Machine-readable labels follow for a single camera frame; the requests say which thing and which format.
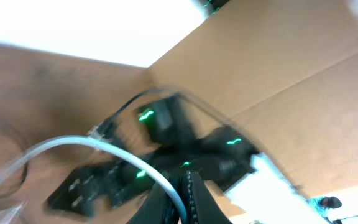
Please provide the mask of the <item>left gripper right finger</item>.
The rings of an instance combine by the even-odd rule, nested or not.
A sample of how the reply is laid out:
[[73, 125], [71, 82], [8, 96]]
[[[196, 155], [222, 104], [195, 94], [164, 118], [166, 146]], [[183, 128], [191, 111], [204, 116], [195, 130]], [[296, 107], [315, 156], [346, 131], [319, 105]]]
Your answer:
[[181, 199], [188, 224], [231, 224], [197, 172], [187, 171], [181, 179]]

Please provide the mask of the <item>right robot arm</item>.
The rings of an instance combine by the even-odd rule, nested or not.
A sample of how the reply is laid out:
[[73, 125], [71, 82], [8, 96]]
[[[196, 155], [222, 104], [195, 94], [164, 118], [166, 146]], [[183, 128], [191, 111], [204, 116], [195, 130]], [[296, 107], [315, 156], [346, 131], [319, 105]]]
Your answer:
[[[165, 174], [178, 192], [190, 223], [227, 223], [229, 220], [207, 191], [214, 182], [222, 191], [247, 174], [256, 173], [251, 159], [259, 150], [230, 125], [224, 124], [205, 137], [195, 134], [178, 95], [162, 98], [136, 109], [139, 124], [156, 150], [143, 159]], [[47, 207], [91, 218], [93, 202], [101, 196], [119, 207], [150, 192], [132, 223], [177, 223], [179, 213], [161, 186], [144, 171], [122, 159], [77, 167], [49, 196]]]

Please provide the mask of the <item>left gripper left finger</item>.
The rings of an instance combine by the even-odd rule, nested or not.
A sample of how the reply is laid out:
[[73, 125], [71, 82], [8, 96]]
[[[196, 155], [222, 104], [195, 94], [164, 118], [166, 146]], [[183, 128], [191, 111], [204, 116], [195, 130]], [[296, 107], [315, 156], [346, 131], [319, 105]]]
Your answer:
[[178, 221], [179, 214], [171, 198], [159, 184], [155, 184], [127, 224], [177, 224]]

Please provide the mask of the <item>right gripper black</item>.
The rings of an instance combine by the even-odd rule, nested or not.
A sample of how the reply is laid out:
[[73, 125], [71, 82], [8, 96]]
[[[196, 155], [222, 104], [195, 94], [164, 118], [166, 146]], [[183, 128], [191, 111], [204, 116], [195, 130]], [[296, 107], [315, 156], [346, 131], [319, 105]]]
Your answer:
[[150, 190], [155, 181], [122, 159], [87, 164], [73, 169], [47, 198], [47, 207], [81, 217], [94, 217], [93, 202], [106, 196], [112, 208]]

